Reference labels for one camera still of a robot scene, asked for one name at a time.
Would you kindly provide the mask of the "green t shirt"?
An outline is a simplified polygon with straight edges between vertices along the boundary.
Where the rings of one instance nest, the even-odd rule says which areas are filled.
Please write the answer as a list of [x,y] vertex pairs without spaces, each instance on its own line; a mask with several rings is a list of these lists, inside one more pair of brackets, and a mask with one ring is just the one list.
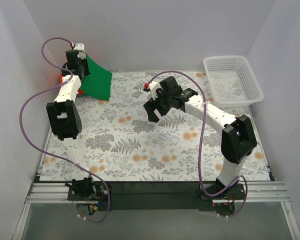
[[86,55],[89,75],[85,76],[80,90],[87,96],[108,101],[111,97],[113,73],[96,64]]

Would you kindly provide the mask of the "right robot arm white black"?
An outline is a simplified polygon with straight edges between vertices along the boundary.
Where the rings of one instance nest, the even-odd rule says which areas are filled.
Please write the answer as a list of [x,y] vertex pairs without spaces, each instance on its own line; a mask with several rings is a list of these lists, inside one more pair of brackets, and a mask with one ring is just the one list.
[[221,110],[191,88],[182,89],[173,76],[160,82],[146,83],[143,90],[151,93],[151,98],[144,104],[150,122],[159,121],[155,111],[165,116],[170,109],[178,109],[198,118],[203,125],[209,125],[220,134],[221,153],[225,160],[215,184],[203,188],[203,193],[216,197],[237,185],[245,160],[257,146],[251,119]]

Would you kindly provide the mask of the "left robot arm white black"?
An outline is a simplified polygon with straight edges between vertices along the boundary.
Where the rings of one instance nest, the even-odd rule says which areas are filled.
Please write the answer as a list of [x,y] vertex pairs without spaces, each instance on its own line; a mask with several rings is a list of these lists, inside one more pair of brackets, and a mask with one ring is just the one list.
[[65,52],[67,62],[60,75],[62,86],[53,102],[46,105],[51,130],[64,146],[67,158],[72,162],[72,180],[68,187],[72,193],[85,199],[93,199],[96,188],[86,169],[84,151],[80,142],[82,120],[75,101],[82,81],[89,72],[84,45],[79,44]]

